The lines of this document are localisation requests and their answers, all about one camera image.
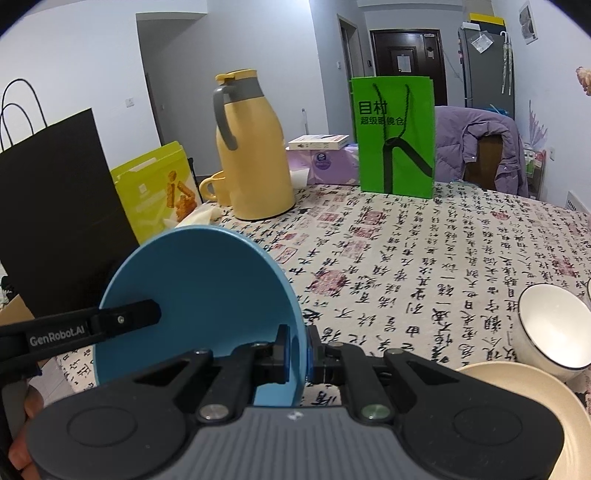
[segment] finger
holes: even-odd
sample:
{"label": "finger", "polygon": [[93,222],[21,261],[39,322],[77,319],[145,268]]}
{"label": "finger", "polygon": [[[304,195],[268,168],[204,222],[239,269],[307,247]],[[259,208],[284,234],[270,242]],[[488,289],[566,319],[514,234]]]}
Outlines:
{"label": "finger", "polygon": [[21,472],[22,480],[41,480],[37,467],[33,464],[29,465]]}
{"label": "finger", "polygon": [[31,463],[31,456],[29,455],[27,444],[25,443],[25,432],[28,424],[29,420],[25,422],[21,431],[18,432],[17,438],[14,439],[14,442],[8,450],[8,459],[17,470],[22,470]]}
{"label": "finger", "polygon": [[27,397],[25,398],[25,412],[30,419],[35,417],[43,410],[43,396],[35,387],[29,386]]}

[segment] yellow snack box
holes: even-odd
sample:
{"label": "yellow snack box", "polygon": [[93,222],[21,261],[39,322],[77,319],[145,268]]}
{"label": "yellow snack box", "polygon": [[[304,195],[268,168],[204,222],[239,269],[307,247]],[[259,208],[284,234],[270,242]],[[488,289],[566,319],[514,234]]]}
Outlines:
{"label": "yellow snack box", "polygon": [[111,170],[140,244],[174,228],[201,205],[183,147],[172,142]]}

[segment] tablecloth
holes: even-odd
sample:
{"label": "tablecloth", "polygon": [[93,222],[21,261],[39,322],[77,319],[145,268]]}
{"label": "tablecloth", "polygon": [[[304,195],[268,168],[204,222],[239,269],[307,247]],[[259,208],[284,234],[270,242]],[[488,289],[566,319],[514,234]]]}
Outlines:
{"label": "tablecloth", "polygon": [[[311,186],[285,215],[243,222],[229,209],[221,225],[279,263],[322,341],[451,368],[515,360],[521,292],[553,283],[582,296],[591,278],[586,215],[466,183],[436,184],[432,200]],[[92,348],[58,363],[75,391],[95,385]],[[589,374],[571,387],[591,412]],[[304,392],[304,404],[338,402],[335,387]]]}

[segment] purple tissue box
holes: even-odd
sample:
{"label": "purple tissue box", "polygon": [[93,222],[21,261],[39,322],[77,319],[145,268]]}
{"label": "purple tissue box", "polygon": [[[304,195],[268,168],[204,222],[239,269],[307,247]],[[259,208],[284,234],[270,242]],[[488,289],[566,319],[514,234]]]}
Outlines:
{"label": "purple tissue box", "polygon": [[308,185],[359,185],[359,147],[340,150],[289,150],[291,171],[309,168]]}

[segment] yellow mug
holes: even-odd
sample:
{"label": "yellow mug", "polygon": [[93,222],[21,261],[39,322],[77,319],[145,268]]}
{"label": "yellow mug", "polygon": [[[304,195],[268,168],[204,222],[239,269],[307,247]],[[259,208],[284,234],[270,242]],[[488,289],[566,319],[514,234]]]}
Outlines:
{"label": "yellow mug", "polygon": [[[209,190],[210,184],[213,186],[214,193]],[[226,183],[226,175],[223,170],[203,180],[201,185],[199,185],[199,193],[201,193],[204,200],[217,202],[220,207],[229,207],[232,205],[228,184]]]}

